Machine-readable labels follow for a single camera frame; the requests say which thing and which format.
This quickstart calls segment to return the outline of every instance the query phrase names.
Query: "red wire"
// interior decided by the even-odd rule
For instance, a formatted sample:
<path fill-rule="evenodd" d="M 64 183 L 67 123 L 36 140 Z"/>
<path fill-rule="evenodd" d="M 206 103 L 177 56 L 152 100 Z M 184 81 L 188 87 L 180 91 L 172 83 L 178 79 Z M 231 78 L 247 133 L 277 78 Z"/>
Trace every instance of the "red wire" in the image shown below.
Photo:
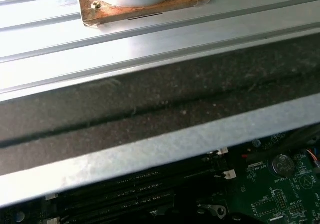
<path fill-rule="evenodd" d="M 307 149 L 307 152 L 309 152 L 309 154 L 312 156 L 314 160 L 318 161 L 316 155 L 312 153 L 311 149 Z"/>

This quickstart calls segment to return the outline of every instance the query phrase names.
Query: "screw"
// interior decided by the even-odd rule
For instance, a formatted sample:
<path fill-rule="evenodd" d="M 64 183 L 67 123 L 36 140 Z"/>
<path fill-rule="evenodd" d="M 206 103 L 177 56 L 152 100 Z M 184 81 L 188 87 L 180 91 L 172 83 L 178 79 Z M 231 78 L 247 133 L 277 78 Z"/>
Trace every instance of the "screw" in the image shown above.
<path fill-rule="evenodd" d="M 97 0 L 93 1 L 93 3 L 91 4 L 91 8 L 93 9 L 99 9 L 101 6 L 102 4 Z"/>
<path fill-rule="evenodd" d="M 203 210 L 203 209 L 199 209 L 197 212 L 198 212 L 198 214 L 201 214 L 201 215 L 206 213 L 205 210 Z"/>
<path fill-rule="evenodd" d="M 232 217 L 232 219 L 235 220 L 235 221 L 241 221 L 242 220 L 242 218 L 240 216 L 237 216 L 237 215 L 234 215 Z"/>

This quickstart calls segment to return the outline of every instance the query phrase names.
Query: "silver metal panel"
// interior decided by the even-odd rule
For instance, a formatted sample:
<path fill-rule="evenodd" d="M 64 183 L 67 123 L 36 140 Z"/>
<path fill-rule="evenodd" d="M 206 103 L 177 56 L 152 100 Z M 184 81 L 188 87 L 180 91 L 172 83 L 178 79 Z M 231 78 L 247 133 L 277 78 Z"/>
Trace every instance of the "silver metal panel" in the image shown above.
<path fill-rule="evenodd" d="M 200 155 L 320 119 L 320 94 L 0 176 L 0 207 Z"/>
<path fill-rule="evenodd" d="M 320 30 L 319 0 L 212 0 L 100 28 L 83 26 L 76 0 L 0 2 L 10 9 L 0 101 Z"/>

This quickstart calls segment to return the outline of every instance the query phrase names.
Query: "black dimm slot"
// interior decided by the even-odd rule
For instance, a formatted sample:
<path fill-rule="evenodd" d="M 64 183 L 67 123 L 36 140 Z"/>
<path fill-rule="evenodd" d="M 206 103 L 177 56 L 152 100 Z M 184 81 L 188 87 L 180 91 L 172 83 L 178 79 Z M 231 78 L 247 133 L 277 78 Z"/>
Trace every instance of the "black dimm slot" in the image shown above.
<path fill-rule="evenodd" d="M 113 188 L 113 190 L 117 190 L 117 188 L 126 188 L 127 186 L 131 186 L 134 184 L 140 184 L 145 181 L 152 181 L 154 179 L 163 178 L 164 175 L 175 175 L 179 172 L 183 172 L 184 170 L 196 169 L 200 166 L 210 165 L 214 160 L 213 155 L 204 155 L 200 157 L 194 157 L 190 160 L 184 160 L 172 165 L 164 165 L 161 167 L 156 167 L 150 169 L 148 171 L 143 171 L 140 173 L 132 174 L 126 177 L 121 177 L 111 181 L 105 181 L 103 183 L 94 184 L 91 186 L 87 186 L 86 188 L 81 188 L 78 190 L 71 190 L 67 192 L 61 193 L 60 198 L 68 199 L 71 198 L 71 201 L 74 201 L 76 196 L 83 196 L 85 194 L 91 195 L 92 190 L 100 190 L 100 189 L 109 189 Z"/>
<path fill-rule="evenodd" d="M 119 215 L 122 215 L 123 213 L 127 213 L 128 211 L 133 211 L 133 209 L 140 210 L 141 208 L 150 208 L 153 204 L 158 204 L 159 202 L 162 202 L 163 199 L 171 198 L 173 197 L 174 193 L 173 191 L 167 191 L 159 194 L 155 194 L 149 197 L 141 198 L 138 200 L 133 200 L 129 202 L 125 202 L 122 204 L 118 204 L 115 206 L 110 206 L 107 208 L 99 209 L 92 211 L 90 213 L 83 213 L 78 214 L 75 216 L 68 216 L 66 218 L 61 217 L 62 223 L 87 223 L 87 221 L 92 220 L 94 218 L 101 218 L 106 217 L 111 218 L 112 214 L 115 214 L 119 212 Z"/>
<path fill-rule="evenodd" d="M 106 215 L 106 216 L 100 216 L 98 218 L 93 218 L 90 220 L 85 220 L 85 224 L 98 224 L 98 223 L 103 223 L 103 224 L 107 224 L 107 223 L 119 223 L 119 219 L 122 218 L 124 215 L 129 215 L 131 213 L 135 213 L 137 211 L 149 211 L 150 209 L 155 209 L 159 206 L 168 206 L 170 205 L 171 207 L 173 207 L 173 199 L 174 195 L 168 196 L 166 198 L 163 198 L 161 200 L 158 200 L 157 202 L 154 202 L 148 206 L 143 206 L 143 207 L 138 207 L 138 208 L 132 208 L 130 210 L 126 210 L 123 212 L 118 212 L 116 214 L 111 214 L 111 215 Z M 77 222 L 73 222 L 73 223 L 83 223 L 83 219 L 77 219 Z"/>
<path fill-rule="evenodd" d="M 197 157 L 197 160 L 193 160 L 193 162 L 197 162 L 197 165 L 195 163 L 179 163 L 179 165 L 175 166 L 175 171 L 172 170 L 173 167 L 169 169 L 164 169 L 166 166 L 163 166 L 162 169 L 155 168 L 154 170 L 150 170 L 148 172 L 141 172 L 139 174 L 134 174 L 134 177 L 127 177 L 126 179 L 122 180 L 113 180 L 113 181 L 106 181 L 103 184 L 92 186 L 91 188 L 88 188 L 88 190 L 85 191 L 74 191 L 74 192 L 68 192 L 68 193 L 62 193 L 59 195 L 59 199 L 55 201 L 64 200 L 64 203 L 67 202 L 75 202 L 77 199 L 81 200 L 82 198 L 92 197 L 94 192 L 97 192 L 97 196 L 100 196 L 102 194 L 105 194 L 104 192 L 114 192 L 120 189 L 129 188 L 130 186 L 135 186 L 138 184 L 142 184 L 144 182 L 151 182 L 157 179 L 161 178 L 167 178 L 169 176 L 175 176 L 177 174 L 183 173 L 184 171 L 190 172 L 190 170 L 196 170 L 197 168 L 202 168 L 207 166 L 208 168 L 211 166 L 216 166 L 216 168 L 220 168 L 221 164 L 217 162 L 225 162 L 224 160 L 215 160 L 213 161 L 212 158 L 209 157 Z"/>
<path fill-rule="evenodd" d="M 98 199 L 92 198 L 91 201 L 86 200 L 80 203 L 65 206 L 63 207 L 63 210 L 61 210 L 61 207 L 60 207 L 59 213 L 66 214 L 66 213 L 70 213 L 70 211 L 71 212 L 91 211 L 97 208 L 103 208 L 108 205 L 115 204 L 117 202 L 119 203 L 121 201 L 127 201 L 130 198 L 132 199 L 132 198 L 152 194 L 155 192 L 164 191 L 166 189 L 170 189 L 175 186 L 181 185 L 187 180 L 199 177 L 200 175 L 206 175 L 212 172 L 214 172 L 214 170 L 204 169 L 204 170 L 201 170 L 200 172 L 186 173 L 184 175 L 176 176 L 174 178 L 168 178 L 165 180 L 160 180 L 158 182 L 153 182 L 148 185 L 137 186 L 133 189 L 128 189 L 128 190 L 117 192 L 117 193 L 111 193 L 107 196 L 103 196 L 102 198 L 98 198 Z"/>

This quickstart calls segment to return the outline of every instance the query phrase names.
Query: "grooved metal surface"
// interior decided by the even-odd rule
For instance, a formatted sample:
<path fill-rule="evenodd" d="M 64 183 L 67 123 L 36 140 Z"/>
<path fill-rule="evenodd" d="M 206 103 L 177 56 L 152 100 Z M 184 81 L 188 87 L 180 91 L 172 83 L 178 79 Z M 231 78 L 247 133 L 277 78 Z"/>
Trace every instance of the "grooved metal surface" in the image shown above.
<path fill-rule="evenodd" d="M 313 74 L 319 68 L 320 34 L 315 34 L 3 101 L 0 146 L 139 115 L 181 100 Z"/>
<path fill-rule="evenodd" d="M 88 28 L 77 0 L 0 0 L 0 101 L 319 33 L 319 8 L 320 0 L 212 0 Z"/>

